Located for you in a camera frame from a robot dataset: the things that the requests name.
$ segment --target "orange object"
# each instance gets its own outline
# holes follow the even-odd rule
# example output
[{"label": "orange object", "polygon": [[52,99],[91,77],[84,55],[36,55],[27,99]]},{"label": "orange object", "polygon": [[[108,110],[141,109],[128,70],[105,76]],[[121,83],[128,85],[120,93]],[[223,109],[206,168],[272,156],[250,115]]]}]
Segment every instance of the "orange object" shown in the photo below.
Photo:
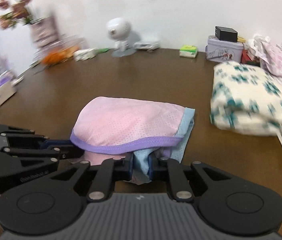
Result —
[{"label": "orange object", "polygon": [[61,51],[52,51],[42,60],[43,64],[55,65],[64,62],[73,56],[73,53],[79,50],[78,46],[71,46]]}]

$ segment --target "pink mesh fabric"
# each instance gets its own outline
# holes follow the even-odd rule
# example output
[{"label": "pink mesh fabric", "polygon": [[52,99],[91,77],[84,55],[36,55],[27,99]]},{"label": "pink mesh fabric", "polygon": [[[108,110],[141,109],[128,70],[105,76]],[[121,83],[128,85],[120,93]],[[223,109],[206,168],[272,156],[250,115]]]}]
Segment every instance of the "pink mesh fabric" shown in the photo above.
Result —
[{"label": "pink mesh fabric", "polygon": [[111,158],[125,158],[126,154],[130,153],[124,153],[124,154],[117,154],[113,157],[113,155],[109,154],[100,154],[100,153],[93,153],[89,151],[85,151],[84,154],[79,159],[73,159],[72,163],[77,163],[79,161],[89,161],[91,165],[100,165],[104,160],[111,159]]},{"label": "pink mesh fabric", "polygon": [[73,133],[93,146],[116,146],[177,133],[185,108],[169,103],[98,97],[81,111]]}]

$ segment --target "round black pad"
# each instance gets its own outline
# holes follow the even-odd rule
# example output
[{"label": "round black pad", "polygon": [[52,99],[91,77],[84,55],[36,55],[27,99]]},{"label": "round black pad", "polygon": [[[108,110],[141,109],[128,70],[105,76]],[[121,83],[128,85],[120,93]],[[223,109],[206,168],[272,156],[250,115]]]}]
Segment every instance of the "round black pad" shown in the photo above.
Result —
[{"label": "round black pad", "polygon": [[40,214],[52,208],[54,202],[53,196],[44,192],[35,192],[21,197],[17,206],[25,213]]},{"label": "round black pad", "polygon": [[73,223],[82,209],[72,189],[54,184],[28,183],[0,197],[0,224],[21,235],[46,235]]},{"label": "round black pad", "polygon": [[282,198],[244,180],[215,182],[200,198],[199,212],[212,227],[236,236],[259,236],[279,229]]},{"label": "round black pad", "polygon": [[252,214],[263,207],[263,200],[249,192],[237,192],[226,198],[226,204],[235,212]]}]

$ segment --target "white blanket with teal pattern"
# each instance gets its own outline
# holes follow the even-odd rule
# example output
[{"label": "white blanket with teal pattern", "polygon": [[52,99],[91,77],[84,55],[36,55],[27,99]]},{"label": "white blanket with teal pattern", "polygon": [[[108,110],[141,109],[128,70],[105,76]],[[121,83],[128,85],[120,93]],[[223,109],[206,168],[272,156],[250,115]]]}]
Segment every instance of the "white blanket with teal pattern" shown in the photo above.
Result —
[{"label": "white blanket with teal pattern", "polygon": [[282,144],[282,85],[259,67],[221,63],[214,67],[210,118],[220,129],[274,135]]}]

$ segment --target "white wall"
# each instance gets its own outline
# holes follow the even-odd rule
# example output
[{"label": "white wall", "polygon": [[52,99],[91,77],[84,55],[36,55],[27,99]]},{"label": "white wall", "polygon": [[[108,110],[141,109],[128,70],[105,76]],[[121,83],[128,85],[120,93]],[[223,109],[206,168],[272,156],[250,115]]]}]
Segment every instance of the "white wall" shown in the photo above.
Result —
[{"label": "white wall", "polygon": [[[234,28],[245,38],[260,33],[282,40],[282,0],[34,0],[33,5],[40,16],[53,10],[61,33],[79,34],[92,47],[113,45],[105,24],[114,17],[130,20],[139,33],[157,33],[164,48],[193,44],[204,51],[216,25]],[[0,31],[0,50],[20,70],[31,63],[28,27]]]}]

